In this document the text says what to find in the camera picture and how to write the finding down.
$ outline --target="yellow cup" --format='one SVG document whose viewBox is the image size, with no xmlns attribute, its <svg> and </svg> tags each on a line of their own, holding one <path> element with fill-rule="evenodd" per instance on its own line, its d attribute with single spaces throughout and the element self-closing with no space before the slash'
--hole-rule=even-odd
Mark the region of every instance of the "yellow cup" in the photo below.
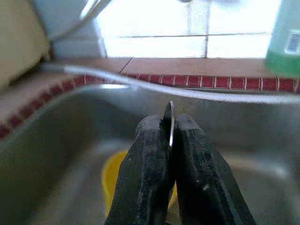
<svg viewBox="0 0 300 225">
<path fill-rule="evenodd" d="M 102 187 L 104 191 L 104 198 L 105 198 L 105 216 L 108 216 L 109 210 L 112 206 L 113 202 L 113 194 L 114 189 L 117 184 L 117 178 L 119 174 L 119 168 L 121 162 L 127 155 L 127 150 L 119 151 L 116 154 L 112 155 L 104 164 L 102 169 Z M 169 202 L 168 209 L 171 209 L 175 203 L 177 202 L 177 188 L 176 185 L 174 186 L 173 194 Z"/>
</svg>

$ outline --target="stainless steel sink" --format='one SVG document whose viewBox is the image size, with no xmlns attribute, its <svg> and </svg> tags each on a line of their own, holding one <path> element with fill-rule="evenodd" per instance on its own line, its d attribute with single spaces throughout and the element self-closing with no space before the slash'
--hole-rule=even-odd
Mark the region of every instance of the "stainless steel sink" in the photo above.
<svg viewBox="0 0 300 225">
<path fill-rule="evenodd" d="M 59 97 L 0 144 L 0 224 L 102 224 L 102 165 L 170 100 L 230 164 L 259 225 L 300 224 L 300 104 L 202 100 L 126 85 Z"/>
</svg>

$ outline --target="barcode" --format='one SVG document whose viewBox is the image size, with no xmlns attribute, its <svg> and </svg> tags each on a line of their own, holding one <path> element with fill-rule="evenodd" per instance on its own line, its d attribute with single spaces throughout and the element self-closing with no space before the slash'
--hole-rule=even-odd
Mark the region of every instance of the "barcode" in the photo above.
<svg viewBox="0 0 300 225">
<path fill-rule="evenodd" d="M 287 54 L 300 53 L 300 30 L 292 30 L 285 52 Z"/>
</svg>

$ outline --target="green bottle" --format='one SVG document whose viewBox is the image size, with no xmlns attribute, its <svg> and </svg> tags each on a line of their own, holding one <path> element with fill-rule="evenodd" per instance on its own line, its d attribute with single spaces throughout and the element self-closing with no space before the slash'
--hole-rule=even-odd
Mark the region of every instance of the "green bottle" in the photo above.
<svg viewBox="0 0 300 225">
<path fill-rule="evenodd" d="M 265 64 L 279 76 L 300 77 L 300 0 L 282 0 Z"/>
</svg>

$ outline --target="bottle label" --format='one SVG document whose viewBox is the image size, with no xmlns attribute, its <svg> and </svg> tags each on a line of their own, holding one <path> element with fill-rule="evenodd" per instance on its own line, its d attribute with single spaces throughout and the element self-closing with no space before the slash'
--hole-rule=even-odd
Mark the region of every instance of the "bottle label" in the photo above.
<svg viewBox="0 0 300 225">
<path fill-rule="evenodd" d="M 285 53 L 289 55 L 300 54 L 300 30 L 290 30 L 290 36 L 287 39 Z"/>
</svg>

